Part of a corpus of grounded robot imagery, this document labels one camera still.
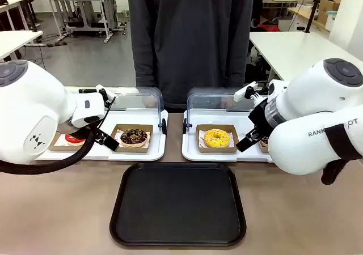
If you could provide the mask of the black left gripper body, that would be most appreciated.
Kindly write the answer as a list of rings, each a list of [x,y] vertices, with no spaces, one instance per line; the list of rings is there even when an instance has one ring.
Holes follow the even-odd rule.
[[[72,134],[74,138],[88,138],[89,135],[96,136],[99,123],[86,125]]]

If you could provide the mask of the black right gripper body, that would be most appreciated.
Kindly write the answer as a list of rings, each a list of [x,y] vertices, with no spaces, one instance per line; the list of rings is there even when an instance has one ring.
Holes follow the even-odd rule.
[[[265,116],[266,105],[267,99],[264,99],[248,115],[248,118],[254,124],[258,133],[271,133],[273,131],[273,127],[268,123]]]

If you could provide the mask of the person left hand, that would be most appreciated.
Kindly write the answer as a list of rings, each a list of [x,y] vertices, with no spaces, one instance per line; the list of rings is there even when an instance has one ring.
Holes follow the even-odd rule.
[[[233,96],[223,96],[221,97],[221,108],[222,109],[234,109],[236,106],[236,102],[233,99]]]

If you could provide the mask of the person right hand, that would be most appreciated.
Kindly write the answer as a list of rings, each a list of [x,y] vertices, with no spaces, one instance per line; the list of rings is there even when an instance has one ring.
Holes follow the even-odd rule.
[[[143,96],[142,103],[145,106],[145,108],[157,108],[158,107],[158,100],[154,96],[151,96],[151,95]]]

